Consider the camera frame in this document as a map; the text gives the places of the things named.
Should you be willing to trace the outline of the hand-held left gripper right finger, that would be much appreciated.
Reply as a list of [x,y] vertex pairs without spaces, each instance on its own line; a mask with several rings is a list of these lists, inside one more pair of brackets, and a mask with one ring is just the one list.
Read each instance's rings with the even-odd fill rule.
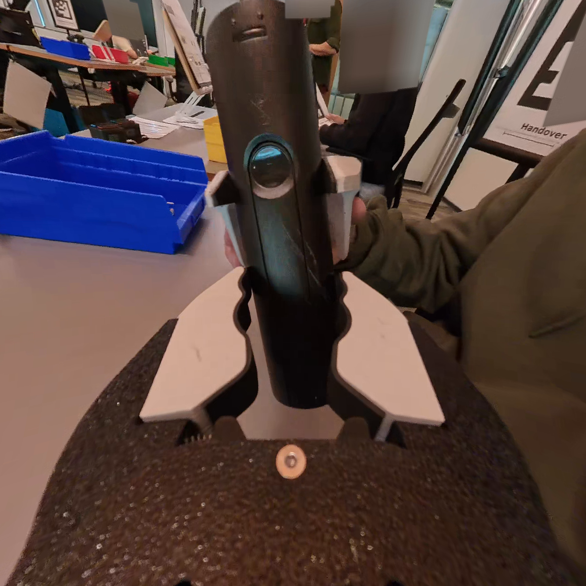
[[350,272],[339,284],[327,404],[344,421],[361,418],[379,442],[394,424],[441,427],[445,416],[406,317]]

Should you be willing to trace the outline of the small blue bin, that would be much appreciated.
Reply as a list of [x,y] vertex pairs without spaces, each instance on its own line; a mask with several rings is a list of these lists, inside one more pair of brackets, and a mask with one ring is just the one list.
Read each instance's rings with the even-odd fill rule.
[[84,43],[40,37],[42,47],[50,54],[76,60],[90,61],[90,50]]

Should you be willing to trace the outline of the grey display board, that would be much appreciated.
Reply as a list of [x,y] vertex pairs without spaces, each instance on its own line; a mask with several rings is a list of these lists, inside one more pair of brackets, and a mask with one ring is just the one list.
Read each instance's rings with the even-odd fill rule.
[[161,1],[160,3],[179,61],[192,88],[191,95],[172,116],[172,123],[202,129],[203,121],[216,115],[214,109],[201,105],[201,100],[210,96],[213,91],[210,71],[179,1]]

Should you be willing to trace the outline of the black monitor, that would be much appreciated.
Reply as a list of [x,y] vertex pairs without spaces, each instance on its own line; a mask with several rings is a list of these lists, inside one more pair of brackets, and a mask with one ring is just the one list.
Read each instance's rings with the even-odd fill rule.
[[40,47],[29,12],[1,7],[1,43]]

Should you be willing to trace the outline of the wooden top desk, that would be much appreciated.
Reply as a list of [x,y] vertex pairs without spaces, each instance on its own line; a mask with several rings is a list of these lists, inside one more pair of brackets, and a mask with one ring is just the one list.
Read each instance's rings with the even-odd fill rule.
[[77,59],[75,57],[55,55],[53,53],[47,52],[43,48],[36,48],[26,45],[11,45],[9,43],[1,43],[1,50],[12,56],[26,56],[32,59],[41,60],[42,62],[51,63],[53,68],[55,68],[56,64],[59,63],[62,65],[68,65],[70,67],[81,68],[85,71],[89,71],[90,69],[117,73],[122,71],[132,71],[147,78],[166,78],[175,77],[176,75],[176,70],[174,67],[158,66],[149,62],[143,64],[119,63],[109,60],[99,60],[93,57],[91,57],[89,60],[83,60]]

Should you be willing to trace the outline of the black remote control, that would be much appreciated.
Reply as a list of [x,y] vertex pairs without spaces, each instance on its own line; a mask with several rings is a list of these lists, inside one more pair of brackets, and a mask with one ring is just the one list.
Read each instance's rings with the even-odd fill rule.
[[237,1],[209,25],[206,50],[273,393],[318,408],[338,297],[305,28],[281,1]]

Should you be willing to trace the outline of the grey card panel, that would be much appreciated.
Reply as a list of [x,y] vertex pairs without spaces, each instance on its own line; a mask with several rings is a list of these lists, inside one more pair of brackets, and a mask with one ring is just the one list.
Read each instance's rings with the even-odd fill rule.
[[49,81],[10,60],[4,86],[4,113],[30,127],[42,129],[51,91]]
[[142,116],[165,107],[167,97],[146,81],[133,106],[132,114]]

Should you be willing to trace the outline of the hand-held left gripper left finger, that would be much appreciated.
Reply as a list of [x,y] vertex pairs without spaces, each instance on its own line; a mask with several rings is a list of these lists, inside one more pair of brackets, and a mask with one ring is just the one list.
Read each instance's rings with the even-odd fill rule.
[[251,286],[235,268],[179,315],[140,411],[144,423],[191,421],[210,434],[223,417],[237,418],[256,400],[257,366],[247,330]]

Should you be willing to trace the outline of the person's right forearm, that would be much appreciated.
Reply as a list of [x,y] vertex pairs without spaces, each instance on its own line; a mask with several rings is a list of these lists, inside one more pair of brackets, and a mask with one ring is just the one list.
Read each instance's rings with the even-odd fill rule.
[[346,259],[336,263],[396,304],[433,313],[475,264],[513,253],[544,254],[546,237],[585,244],[585,131],[546,156],[525,178],[502,185],[474,208],[436,221],[406,220],[382,197],[366,206]]

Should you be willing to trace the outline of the blue divided plastic bin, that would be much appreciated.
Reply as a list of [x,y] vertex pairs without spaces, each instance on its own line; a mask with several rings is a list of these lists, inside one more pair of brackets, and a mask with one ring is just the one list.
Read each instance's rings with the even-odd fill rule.
[[34,132],[1,141],[1,234],[174,254],[207,185],[201,157]]

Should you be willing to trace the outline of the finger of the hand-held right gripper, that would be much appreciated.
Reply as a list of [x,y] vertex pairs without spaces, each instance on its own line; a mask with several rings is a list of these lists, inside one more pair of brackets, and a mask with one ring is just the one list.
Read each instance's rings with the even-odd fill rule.
[[225,225],[226,256],[234,267],[243,266],[242,237],[238,224],[241,194],[229,171],[216,173],[204,196],[209,207],[217,210]]
[[321,184],[325,209],[326,235],[333,259],[346,259],[350,248],[352,206],[360,197],[362,163],[355,157],[324,155]]

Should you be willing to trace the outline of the white papers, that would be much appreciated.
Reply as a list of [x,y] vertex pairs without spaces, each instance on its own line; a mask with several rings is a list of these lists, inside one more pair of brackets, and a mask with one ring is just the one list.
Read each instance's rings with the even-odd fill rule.
[[142,137],[160,139],[179,129],[179,125],[164,121],[153,121],[143,117],[129,117],[127,121],[136,124]]

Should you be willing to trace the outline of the yellow plastic bin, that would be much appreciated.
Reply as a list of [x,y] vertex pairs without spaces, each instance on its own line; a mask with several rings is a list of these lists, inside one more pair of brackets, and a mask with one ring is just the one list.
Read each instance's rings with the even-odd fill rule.
[[203,120],[203,132],[209,161],[227,164],[219,116],[216,115]]

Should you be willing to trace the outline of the person's right hand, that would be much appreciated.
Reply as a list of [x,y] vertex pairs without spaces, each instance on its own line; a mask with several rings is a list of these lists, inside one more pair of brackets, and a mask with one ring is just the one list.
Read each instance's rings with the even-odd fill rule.
[[[353,200],[352,206],[352,216],[351,216],[351,230],[350,230],[350,240],[349,243],[352,244],[356,238],[356,225],[362,221],[366,216],[366,204],[359,196],[355,196]],[[237,251],[234,248],[233,242],[231,240],[230,234],[227,228],[224,229],[224,254],[226,259],[228,260],[229,264],[233,268],[238,268],[242,266]]]

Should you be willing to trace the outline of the small fiducial marker sign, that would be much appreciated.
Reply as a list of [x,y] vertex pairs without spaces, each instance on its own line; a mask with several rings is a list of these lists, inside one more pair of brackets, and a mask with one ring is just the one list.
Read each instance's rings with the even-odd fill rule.
[[80,31],[71,1],[47,1],[55,25],[67,31]]

